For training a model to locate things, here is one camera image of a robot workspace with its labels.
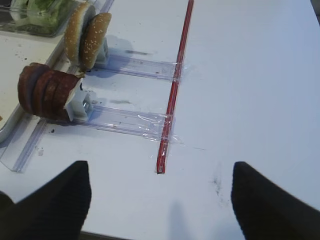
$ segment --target red stick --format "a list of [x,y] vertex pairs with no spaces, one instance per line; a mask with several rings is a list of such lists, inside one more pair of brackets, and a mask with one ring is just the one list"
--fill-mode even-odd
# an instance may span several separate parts
[[186,43],[187,43],[187,37],[188,37],[188,31],[189,31],[189,25],[190,25],[193,7],[194,7],[194,0],[189,0],[186,13],[185,13],[185,18],[184,18],[179,52],[176,59],[177,65],[175,67],[175,71],[173,75],[174,81],[172,82],[172,85],[171,85],[170,97],[169,97],[168,106],[166,109],[166,114],[168,115],[168,117],[164,122],[158,157],[156,161],[157,174],[164,174],[166,172],[166,157],[167,157],[167,152],[169,147],[169,138],[170,138],[170,132],[171,132],[174,114],[175,114],[175,106],[176,106],[179,82],[180,82],[181,73],[182,73],[182,65],[184,62]]

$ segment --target food display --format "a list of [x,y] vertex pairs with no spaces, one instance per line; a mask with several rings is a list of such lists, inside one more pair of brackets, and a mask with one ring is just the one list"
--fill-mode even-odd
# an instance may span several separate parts
[[81,3],[69,19],[64,33],[66,56],[82,70],[92,69],[95,62],[105,62],[108,56],[107,28],[112,15],[96,15],[89,3]]
[[23,68],[17,90],[19,103],[27,113],[70,122],[73,117],[68,104],[77,91],[82,91],[82,80],[33,62]]
[[0,0],[0,30],[53,37],[74,0]]

